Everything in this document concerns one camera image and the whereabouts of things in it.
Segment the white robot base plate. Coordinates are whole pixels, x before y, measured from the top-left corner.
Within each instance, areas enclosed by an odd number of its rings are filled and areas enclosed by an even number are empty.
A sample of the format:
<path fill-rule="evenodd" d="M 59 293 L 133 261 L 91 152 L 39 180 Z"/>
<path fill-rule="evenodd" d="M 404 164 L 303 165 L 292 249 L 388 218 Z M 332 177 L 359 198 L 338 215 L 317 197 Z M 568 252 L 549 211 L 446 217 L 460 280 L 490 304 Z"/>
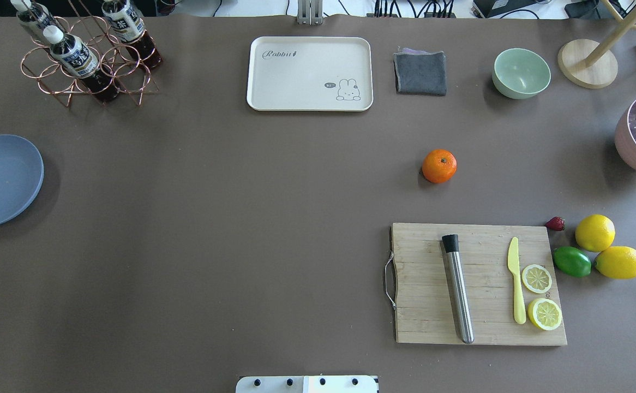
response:
<path fill-rule="evenodd" d="M 236 392 L 379 392 L 377 376 L 246 376 L 236 383 Z"/>

